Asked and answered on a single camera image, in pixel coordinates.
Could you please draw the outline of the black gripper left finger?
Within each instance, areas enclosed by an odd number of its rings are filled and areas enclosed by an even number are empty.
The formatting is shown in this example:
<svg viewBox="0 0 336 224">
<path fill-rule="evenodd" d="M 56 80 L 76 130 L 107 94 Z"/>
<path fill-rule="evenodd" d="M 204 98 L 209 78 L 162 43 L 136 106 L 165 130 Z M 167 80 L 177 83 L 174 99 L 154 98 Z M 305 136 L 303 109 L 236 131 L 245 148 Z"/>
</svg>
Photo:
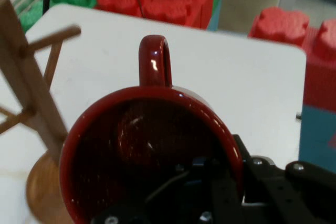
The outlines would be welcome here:
<svg viewBox="0 0 336 224">
<path fill-rule="evenodd" d="M 198 223 L 215 209 L 220 183 L 241 193 L 243 162 L 196 157 L 149 176 L 131 178 L 121 196 L 91 218 L 91 223 Z"/>
</svg>

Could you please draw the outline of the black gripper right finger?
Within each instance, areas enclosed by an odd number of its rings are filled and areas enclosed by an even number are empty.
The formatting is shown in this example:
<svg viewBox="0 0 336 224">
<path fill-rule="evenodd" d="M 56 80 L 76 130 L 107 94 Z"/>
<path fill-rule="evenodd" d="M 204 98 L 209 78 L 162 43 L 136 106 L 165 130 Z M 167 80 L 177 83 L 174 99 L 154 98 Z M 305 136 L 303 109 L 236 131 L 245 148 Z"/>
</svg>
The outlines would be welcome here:
<svg viewBox="0 0 336 224">
<path fill-rule="evenodd" d="M 335 223 L 335 173 L 304 161 L 280 169 L 265 157 L 252 157 L 239 135 L 234 139 L 252 223 Z"/>
</svg>

